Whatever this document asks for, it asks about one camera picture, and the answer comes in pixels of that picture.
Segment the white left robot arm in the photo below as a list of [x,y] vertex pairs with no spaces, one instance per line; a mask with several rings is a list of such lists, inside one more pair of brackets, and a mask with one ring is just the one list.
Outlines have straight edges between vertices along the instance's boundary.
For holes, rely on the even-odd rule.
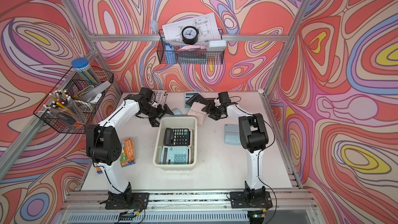
[[123,103],[105,120],[86,126],[86,153],[107,179],[107,203],[128,207],[134,202],[131,184],[122,173],[122,146],[117,132],[128,120],[141,114],[147,116],[152,127],[158,127],[159,119],[174,113],[167,104],[162,105],[155,101],[151,89],[142,88],[139,94],[127,95]]

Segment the cream plastic storage box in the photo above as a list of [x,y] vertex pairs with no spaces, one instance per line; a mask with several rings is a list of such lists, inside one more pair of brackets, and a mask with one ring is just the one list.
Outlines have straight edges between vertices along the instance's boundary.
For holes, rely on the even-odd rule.
[[191,116],[161,120],[153,165],[163,170],[192,170],[197,163],[197,119]]

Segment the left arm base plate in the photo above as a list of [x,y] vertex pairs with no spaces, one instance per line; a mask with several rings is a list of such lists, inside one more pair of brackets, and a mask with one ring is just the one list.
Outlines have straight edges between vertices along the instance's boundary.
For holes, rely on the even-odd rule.
[[109,192],[105,209],[146,209],[149,202],[149,193],[114,194]]

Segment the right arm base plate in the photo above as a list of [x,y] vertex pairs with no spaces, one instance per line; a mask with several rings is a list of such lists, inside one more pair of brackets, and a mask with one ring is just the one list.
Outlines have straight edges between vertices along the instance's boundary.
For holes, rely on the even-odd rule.
[[262,208],[270,209],[274,206],[271,195],[268,191],[247,194],[243,191],[233,191],[229,193],[231,208]]

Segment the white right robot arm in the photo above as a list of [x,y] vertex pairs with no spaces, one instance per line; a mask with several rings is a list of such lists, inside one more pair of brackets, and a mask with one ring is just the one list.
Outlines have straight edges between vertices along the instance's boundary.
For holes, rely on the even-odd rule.
[[245,202],[251,206],[256,203],[271,206],[272,200],[262,176],[261,160],[269,142],[262,114],[242,109],[238,103],[232,102],[227,92],[219,93],[213,100],[204,99],[203,104],[202,111],[213,120],[231,117],[238,121],[240,144],[247,155],[247,179],[243,190]]

